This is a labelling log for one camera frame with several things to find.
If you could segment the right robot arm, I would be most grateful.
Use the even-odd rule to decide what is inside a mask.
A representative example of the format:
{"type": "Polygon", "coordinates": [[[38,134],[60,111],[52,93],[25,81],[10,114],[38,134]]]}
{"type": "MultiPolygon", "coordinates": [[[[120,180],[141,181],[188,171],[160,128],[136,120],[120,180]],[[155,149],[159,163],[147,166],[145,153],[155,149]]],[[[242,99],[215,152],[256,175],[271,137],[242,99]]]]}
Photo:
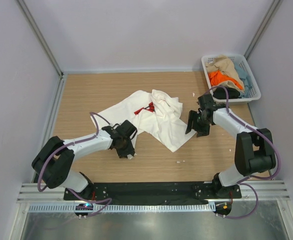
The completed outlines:
{"type": "Polygon", "coordinates": [[[237,185],[256,173],[276,167],[276,154],[271,132],[258,129],[238,118],[225,103],[216,103],[211,94],[198,98],[199,108],[188,115],[186,133],[196,132],[196,137],[206,137],[210,128],[218,125],[235,138],[234,164],[214,175],[209,190],[218,199],[236,192],[237,185]]]}

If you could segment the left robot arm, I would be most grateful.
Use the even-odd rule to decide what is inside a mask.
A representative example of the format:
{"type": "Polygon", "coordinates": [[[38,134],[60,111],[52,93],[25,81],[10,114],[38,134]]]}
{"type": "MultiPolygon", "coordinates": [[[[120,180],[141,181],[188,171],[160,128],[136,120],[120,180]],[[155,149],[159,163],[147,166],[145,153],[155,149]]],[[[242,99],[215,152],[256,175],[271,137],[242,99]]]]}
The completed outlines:
{"type": "Polygon", "coordinates": [[[116,150],[119,158],[131,159],[135,156],[133,138],[137,128],[128,120],[114,126],[104,126],[93,134],[62,140],[51,137],[35,159],[32,168],[38,180],[49,189],[65,188],[66,200],[79,196],[85,200],[94,199],[94,184],[81,172],[71,170],[72,164],[87,155],[104,150],[116,150]]]}

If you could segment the white t shirt red print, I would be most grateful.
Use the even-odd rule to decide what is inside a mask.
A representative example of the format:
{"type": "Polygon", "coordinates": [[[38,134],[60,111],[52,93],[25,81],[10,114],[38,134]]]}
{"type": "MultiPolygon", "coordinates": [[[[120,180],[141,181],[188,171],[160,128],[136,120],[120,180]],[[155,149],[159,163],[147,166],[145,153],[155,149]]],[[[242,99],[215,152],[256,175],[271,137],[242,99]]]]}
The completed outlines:
{"type": "Polygon", "coordinates": [[[137,128],[137,134],[146,132],[171,152],[176,152],[196,131],[185,133],[187,124],[180,117],[183,104],[178,97],[171,97],[160,90],[138,90],[121,102],[99,112],[93,123],[101,129],[128,120],[137,128]]]}

